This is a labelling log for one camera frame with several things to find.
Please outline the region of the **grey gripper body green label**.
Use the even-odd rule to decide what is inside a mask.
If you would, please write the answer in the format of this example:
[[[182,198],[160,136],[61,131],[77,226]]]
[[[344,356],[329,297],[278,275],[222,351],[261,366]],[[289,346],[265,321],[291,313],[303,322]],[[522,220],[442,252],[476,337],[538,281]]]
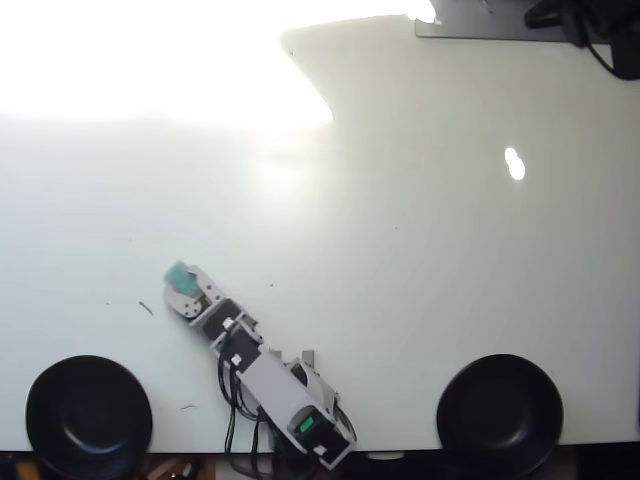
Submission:
[[[213,300],[208,297],[200,297],[193,300],[188,307],[188,323],[190,325],[206,323],[230,301],[230,298],[222,297],[215,297]]]

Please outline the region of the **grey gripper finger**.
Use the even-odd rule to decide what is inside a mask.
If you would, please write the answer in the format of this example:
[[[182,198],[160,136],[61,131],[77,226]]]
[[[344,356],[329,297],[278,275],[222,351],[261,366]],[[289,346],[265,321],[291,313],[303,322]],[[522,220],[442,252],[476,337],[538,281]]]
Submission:
[[[204,294],[198,286],[177,289],[171,284],[166,284],[163,291],[165,304],[187,321],[193,321],[204,312],[203,297]]]
[[[224,293],[222,290],[201,268],[196,265],[189,265],[187,267],[187,271],[190,275],[190,281],[193,285],[193,289],[197,293],[205,295],[210,301],[221,301],[224,299]]]

